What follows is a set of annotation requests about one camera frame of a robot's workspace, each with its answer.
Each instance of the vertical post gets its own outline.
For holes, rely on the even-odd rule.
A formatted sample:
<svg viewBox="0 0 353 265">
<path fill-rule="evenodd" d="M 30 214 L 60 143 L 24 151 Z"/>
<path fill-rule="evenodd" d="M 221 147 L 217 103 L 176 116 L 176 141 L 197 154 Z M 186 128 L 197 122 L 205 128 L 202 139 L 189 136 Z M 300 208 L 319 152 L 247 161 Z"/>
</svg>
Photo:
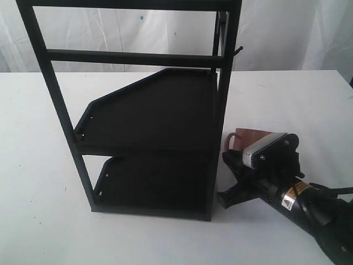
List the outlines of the vertical post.
<svg viewBox="0 0 353 265">
<path fill-rule="evenodd" d="M 238 25 L 240 18 L 240 10 L 242 7 L 242 1 L 233 1 L 232 11 L 229 12 L 226 22 L 226 32 L 224 40 L 224 65 L 221 68 L 220 82 L 218 84 L 218 95 L 216 105 L 216 126 L 215 126 L 215 153 L 212 160 L 210 175 L 209 175 L 209 187 L 207 190 L 206 198 L 206 218 L 211 218 L 213 193 L 215 191 L 215 182 L 217 174 L 218 157 L 220 155 L 220 147 L 222 140 L 222 131 L 224 123 L 224 114 L 226 112 L 229 83 L 231 80 L 233 55 L 236 46 Z"/>
<path fill-rule="evenodd" d="M 216 12 L 216 22 L 215 22 L 215 33 L 213 35 L 213 50 L 212 56 L 218 55 L 218 46 L 220 45 L 220 24 L 219 24 L 219 17 L 218 12 Z M 216 68 L 212 68 L 211 72 L 216 73 Z"/>
<path fill-rule="evenodd" d="M 45 83 L 48 87 L 49 94 L 51 100 L 53 101 L 62 130 L 64 131 L 79 177 L 81 179 L 83 188 L 88 198 L 88 202 L 92 208 L 94 207 L 93 187 L 90 182 L 88 172 L 83 161 L 83 157 L 79 154 L 75 146 L 76 138 L 70 121 L 70 117 L 68 115 L 67 108 L 65 106 L 65 102 L 61 94 L 59 83 L 56 79 L 52 63 L 46 54 L 47 49 L 39 28 L 37 18 L 33 10 L 33 6 L 29 5 L 26 0 L 16 0 L 16 2 L 18 9 L 21 13 L 22 20 L 26 27 L 29 40 L 37 57 L 38 64 L 42 71 Z"/>
</svg>

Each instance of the fabric backdrop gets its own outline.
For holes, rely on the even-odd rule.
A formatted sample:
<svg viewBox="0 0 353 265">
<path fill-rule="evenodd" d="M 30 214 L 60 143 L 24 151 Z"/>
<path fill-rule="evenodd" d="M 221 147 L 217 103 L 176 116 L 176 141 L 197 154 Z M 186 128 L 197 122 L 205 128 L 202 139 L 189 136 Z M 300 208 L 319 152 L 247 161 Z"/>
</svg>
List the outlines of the fabric backdrop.
<svg viewBox="0 0 353 265">
<path fill-rule="evenodd" d="M 35 8 L 48 48 L 210 55 L 214 12 Z M 243 0 L 234 70 L 336 69 L 353 75 L 352 0 Z M 55 70 L 161 67 L 54 62 Z M 0 0 L 0 72 L 39 71 L 15 0 Z"/>
</svg>

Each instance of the yellow warning sticker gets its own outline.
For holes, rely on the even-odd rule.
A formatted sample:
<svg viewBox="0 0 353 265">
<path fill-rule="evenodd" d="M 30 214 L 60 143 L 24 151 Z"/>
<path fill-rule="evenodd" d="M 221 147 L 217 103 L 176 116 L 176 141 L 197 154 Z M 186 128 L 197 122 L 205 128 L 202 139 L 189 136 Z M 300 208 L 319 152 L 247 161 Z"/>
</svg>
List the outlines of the yellow warning sticker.
<svg viewBox="0 0 353 265">
<path fill-rule="evenodd" d="M 305 183 L 305 182 L 297 182 L 295 184 L 298 196 L 306 189 L 308 188 L 312 188 L 309 184 Z M 292 210 L 292 206 L 294 204 L 294 202 L 296 201 L 297 197 L 296 194 L 293 190 L 293 188 L 291 187 L 287 193 L 284 195 L 283 200 L 282 200 L 282 206 L 284 208 L 286 208 L 287 210 Z"/>
</svg>

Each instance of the brown object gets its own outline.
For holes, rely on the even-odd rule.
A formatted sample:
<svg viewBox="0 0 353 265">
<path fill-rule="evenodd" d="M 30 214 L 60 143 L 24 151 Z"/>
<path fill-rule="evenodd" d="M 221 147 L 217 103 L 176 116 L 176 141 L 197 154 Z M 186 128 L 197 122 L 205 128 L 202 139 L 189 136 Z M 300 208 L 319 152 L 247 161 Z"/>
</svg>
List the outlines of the brown object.
<svg viewBox="0 0 353 265">
<path fill-rule="evenodd" d="M 234 133 L 232 132 L 227 136 L 226 141 L 224 143 L 224 149 L 226 151 L 228 151 L 229 149 L 243 151 L 248 146 L 252 145 L 253 143 L 259 141 L 261 138 L 269 134 L 271 134 L 271 132 L 269 131 L 237 128 Z M 229 145 L 232 137 L 234 137 L 234 143 L 233 146 L 230 147 Z"/>
</svg>

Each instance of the upper tray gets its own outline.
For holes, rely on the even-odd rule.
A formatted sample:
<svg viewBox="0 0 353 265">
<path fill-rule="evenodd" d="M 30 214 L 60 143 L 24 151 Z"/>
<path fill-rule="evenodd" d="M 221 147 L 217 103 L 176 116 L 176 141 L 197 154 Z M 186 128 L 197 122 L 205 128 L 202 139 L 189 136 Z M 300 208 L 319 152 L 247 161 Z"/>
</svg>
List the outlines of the upper tray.
<svg viewBox="0 0 353 265">
<path fill-rule="evenodd" d="M 212 148 L 216 74 L 169 68 L 91 102 L 78 122 L 84 155 Z"/>
</svg>

